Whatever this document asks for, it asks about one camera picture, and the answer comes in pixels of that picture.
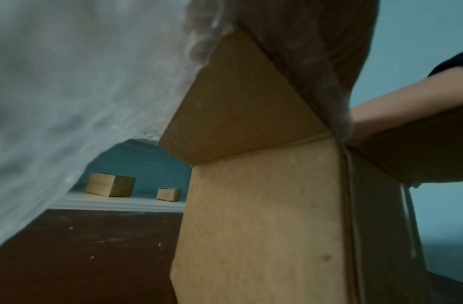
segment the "open cardboard box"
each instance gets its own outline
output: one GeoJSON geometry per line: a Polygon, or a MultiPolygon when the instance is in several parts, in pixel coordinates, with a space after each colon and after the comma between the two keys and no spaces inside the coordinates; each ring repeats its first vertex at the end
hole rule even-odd
{"type": "Polygon", "coordinates": [[[247,33],[223,38],[159,142],[193,166],[179,304],[428,303],[409,186],[463,179],[450,115],[350,147],[247,33]]]}

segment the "white baseboard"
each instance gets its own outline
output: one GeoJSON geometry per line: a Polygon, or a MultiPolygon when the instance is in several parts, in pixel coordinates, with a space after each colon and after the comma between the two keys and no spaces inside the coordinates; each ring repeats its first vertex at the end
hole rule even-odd
{"type": "Polygon", "coordinates": [[[146,197],[105,197],[70,192],[54,203],[50,209],[183,213],[185,202],[165,202],[146,197]]]}

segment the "teal wall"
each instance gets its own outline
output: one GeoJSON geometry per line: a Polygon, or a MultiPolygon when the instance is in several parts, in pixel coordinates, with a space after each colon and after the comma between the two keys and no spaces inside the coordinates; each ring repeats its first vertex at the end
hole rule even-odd
{"type": "Polygon", "coordinates": [[[128,140],[92,161],[72,191],[83,190],[92,172],[135,177],[133,196],[153,196],[161,187],[182,189],[186,197],[192,168],[157,146],[128,140]]]}
{"type": "MultiPolygon", "coordinates": [[[[381,0],[351,105],[419,81],[462,51],[463,0],[381,0]]],[[[429,271],[463,282],[463,183],[426,184],[412,196],[429,271]]]]}

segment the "dark brown floor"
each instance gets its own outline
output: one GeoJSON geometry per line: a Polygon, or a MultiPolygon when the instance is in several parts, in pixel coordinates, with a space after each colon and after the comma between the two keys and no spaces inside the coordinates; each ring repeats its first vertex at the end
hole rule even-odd
{"type": "MultiPolygon", "coordinates": [[[[176,304],[168,277],[181,222],[177,213],[48,210],[0,248],[0,304],[176,304]]],[[[462,283],[429,277],[433,304],[463,304],[462,283]]]]}

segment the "person's arm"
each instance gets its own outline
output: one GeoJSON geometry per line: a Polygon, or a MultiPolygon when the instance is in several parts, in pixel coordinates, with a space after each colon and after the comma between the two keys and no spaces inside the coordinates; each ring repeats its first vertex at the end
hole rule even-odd
{"type": "Polygon", "coordinates": [[[353,108],[353,137],[359,140],[461,105],[463,67],[453,67],[353,108]]]}

